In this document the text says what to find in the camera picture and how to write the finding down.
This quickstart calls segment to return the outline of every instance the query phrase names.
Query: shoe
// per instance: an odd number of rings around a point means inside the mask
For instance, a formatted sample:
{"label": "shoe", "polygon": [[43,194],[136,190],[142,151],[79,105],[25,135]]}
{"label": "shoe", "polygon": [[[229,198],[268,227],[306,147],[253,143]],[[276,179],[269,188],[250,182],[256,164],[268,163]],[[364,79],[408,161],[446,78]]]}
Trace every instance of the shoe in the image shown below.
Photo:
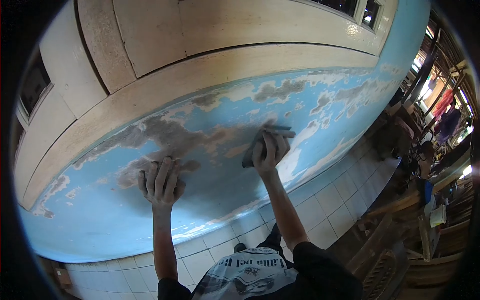
{"label": "shoe", "polygon": [[244,243],[238,243],[235,245],[235,247],[233,247],[233,253],[237,253],[246,249],[247,249],[247,246],[245,246]]}

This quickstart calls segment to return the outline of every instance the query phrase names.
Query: person's right hand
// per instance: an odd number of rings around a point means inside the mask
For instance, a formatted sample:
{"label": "person's right hand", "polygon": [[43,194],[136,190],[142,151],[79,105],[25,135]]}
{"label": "person's right hand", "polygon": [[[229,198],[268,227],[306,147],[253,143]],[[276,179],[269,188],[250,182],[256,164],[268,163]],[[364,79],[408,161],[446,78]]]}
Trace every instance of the person's right hand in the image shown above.
{"label": "person's right hand", "polygon": [[179,179],[179,173],[179,161],[172,162],[168,156],[163,159],[160,170],[157,162],[150,164],[146,179],[145,171],[138,173],[138,188],[154,209],[172,207],[183,195],[185,183]]}
{"label": "person's right hand", "polygon": [[295,136],[294,132],[277,132],[275,130],[266,130],[263,132],[265,141],[266,155],[264,145],[257,142],[253,148],[252,161],[253,166],[257,170],[260,177],[265,178],[272,174],[276,174],[276,166],[282,158],[290,150],[287,136]]}

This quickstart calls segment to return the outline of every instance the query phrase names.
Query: blue painted wall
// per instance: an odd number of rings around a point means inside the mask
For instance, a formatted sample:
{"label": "blue painted wall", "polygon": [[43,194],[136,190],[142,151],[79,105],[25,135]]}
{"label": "blue painted wall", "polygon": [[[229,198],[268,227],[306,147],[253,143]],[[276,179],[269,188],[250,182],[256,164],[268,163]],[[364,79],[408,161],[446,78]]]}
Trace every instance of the blue painted wall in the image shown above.
{"label": "blue painted wall", "polygon": [[187,183],[172,213],[174,243],[258,209],[268,202],[265,188],[240,162],[267,121],[297,133],[278,166],[286,189],[320,174],[353,146],[397,90],[420,47],[429,12],[426,0],[398,1],[375,68],[232,82],[187,95],[112,132],[59,174],[31,212],[21,209],[33,248],[63,262],[151,251],[151,205],[136,187],[136,174],[166,154],[182,158]]}

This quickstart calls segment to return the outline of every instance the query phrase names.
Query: plastic bucket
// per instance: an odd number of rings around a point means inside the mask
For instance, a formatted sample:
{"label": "plastic bucket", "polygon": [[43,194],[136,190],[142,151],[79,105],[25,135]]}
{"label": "plastic bucket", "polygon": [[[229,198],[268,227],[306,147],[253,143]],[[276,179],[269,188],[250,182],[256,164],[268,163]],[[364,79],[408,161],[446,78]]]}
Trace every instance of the plastic bucket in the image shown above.
{"label": "plastic bucket", "polygon": [[447,209],[444,204],[436,208],[430,214],[430,227],[435,227],[447,222]]}

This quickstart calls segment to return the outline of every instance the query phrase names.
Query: white tiled floor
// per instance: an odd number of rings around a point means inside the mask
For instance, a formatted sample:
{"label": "white tiled floor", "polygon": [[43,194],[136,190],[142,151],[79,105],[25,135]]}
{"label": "white tiled floor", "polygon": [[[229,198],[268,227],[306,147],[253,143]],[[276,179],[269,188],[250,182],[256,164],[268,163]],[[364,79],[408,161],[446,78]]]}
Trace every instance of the white tiled floor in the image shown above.
{"label": "white tiled floor", "polygon": [[[326,172],[289,193],[310,241],[330,247],[376,199],[399,160],[380,162],[362,137],[350,152]],[[181,284],[193,290],[206,271],[243,242],[255,247],[275,224],[270,204],[201,237],[175,246]],[[293,261],[284,247],[285,257]],[[72,293],[84,300],[156,299],[158,279],[153,254],[91,264],[66,264],[74,284]]]}

